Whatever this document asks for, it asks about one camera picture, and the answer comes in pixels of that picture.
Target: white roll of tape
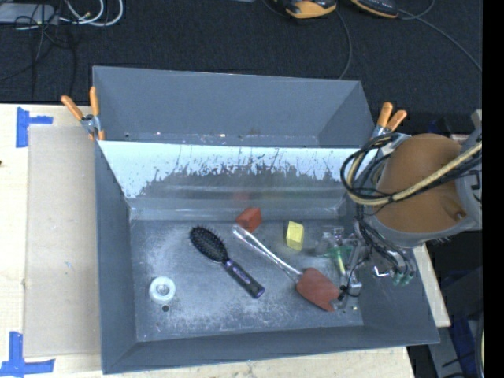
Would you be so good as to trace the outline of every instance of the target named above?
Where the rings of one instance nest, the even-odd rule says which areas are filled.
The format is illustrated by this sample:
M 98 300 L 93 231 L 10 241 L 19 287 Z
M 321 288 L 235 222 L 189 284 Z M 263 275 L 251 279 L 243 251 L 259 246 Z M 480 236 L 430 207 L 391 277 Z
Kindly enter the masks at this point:
M 159 276 L 152 280 L 149 287 L 150 299 L 157 304 L 167 304 L 175 295 L 175 283 L 166 276 Z

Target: red block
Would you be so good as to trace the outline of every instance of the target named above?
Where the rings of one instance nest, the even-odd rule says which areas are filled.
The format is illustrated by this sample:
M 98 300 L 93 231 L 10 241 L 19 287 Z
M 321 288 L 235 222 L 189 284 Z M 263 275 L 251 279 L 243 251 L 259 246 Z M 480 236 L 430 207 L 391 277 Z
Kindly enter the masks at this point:
M 258 207 L 248 207 L 236 218 L 236 223 L 248 232 L 253 232 L 261 222 L 261 209 Z

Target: black carpet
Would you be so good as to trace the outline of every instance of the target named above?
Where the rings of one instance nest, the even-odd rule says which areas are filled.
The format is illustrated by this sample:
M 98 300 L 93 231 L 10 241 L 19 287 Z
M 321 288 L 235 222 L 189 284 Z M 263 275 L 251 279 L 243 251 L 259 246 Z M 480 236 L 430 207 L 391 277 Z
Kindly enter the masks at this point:
M 68 15 L 61 0 L 15 1 L 48 2 Z M 95 13 L 98 7 L 96 0 L 70 1 L 79 13 Z M 411 14 L 424 12 L 433 2 L 395 1 Z M 383 101 L 406 109 L 409 118 L 401 132 L 426 132 L 440 117 L 453 132 L 472 131 L 470 115 L 482 106 L 477 66 L 482 58 L 483 0 L 434 0 L 419 20 L 377 17 L 349 0 L 338 0 L 336 13 L 309 24 L 281 16 L 269 4 L 124 0 L 124 16 L 107 28 L 60 22 L 46 26 L 42 34 L 40 28 L 20 31 L 3 24 L 0 102 L 59 103 L 67 94 L 77 104 L 87 104 L 93 65 L 343 76 L 362 82 L 374 119 Z M 117 1 L 109 0 L 110 17 L 114 11 Z M 350 53 L 350 65 L 342 74 Z

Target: hairbrush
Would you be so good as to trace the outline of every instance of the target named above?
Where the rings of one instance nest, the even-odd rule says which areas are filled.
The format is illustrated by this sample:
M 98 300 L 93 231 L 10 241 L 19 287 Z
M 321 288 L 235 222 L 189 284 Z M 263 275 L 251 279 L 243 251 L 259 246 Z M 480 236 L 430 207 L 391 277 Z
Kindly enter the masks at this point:
M 189 238 L 197 250 L 208 259 L 221 263 L 228 274 L 235 279 L 252 297 L 259 298 L 265 292 L 261 286 L 242 266 L 228 256 L 228 251 L 216 234 L 205 227 L 193 227 Z

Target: yellow sponge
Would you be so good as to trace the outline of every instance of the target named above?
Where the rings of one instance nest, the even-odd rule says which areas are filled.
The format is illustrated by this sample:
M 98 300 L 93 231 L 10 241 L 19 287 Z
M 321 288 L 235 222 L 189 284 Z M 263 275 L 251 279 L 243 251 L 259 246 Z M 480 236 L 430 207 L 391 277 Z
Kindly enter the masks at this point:
M 287 234 L 285 236 L 285 241 L 287 245 L 295 250 L 302 249 L 302 242 L 305 238 L 305 229 L 302 224 L 295 223 L 294 221 L 289 221 L 289 226 L 287 227 Z

